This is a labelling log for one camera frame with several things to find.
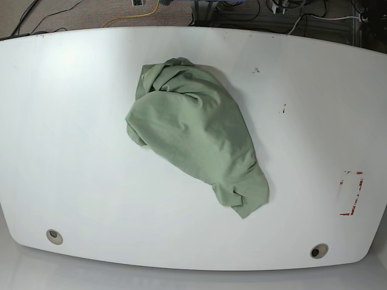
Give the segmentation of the green polo t-shirt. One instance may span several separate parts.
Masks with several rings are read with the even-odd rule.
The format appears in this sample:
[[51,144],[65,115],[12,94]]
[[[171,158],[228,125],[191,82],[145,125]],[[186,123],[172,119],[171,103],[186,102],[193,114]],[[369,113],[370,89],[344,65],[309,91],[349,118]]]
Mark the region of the green polo t-shirt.
[[268,203],[268,181],[238,104],[208,70],[184,58],[144,65],[125,120],[133,142],[209,184],[241,218]]

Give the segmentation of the red tape rectangle marking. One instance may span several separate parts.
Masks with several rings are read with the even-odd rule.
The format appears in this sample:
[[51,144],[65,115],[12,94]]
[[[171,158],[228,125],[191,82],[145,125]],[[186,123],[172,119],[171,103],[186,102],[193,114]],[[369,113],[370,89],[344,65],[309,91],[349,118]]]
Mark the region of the red tape rectangle marking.
[[362,189],[362,171],[344,171],[340,180],[336,211],[339,216],[352,216]]

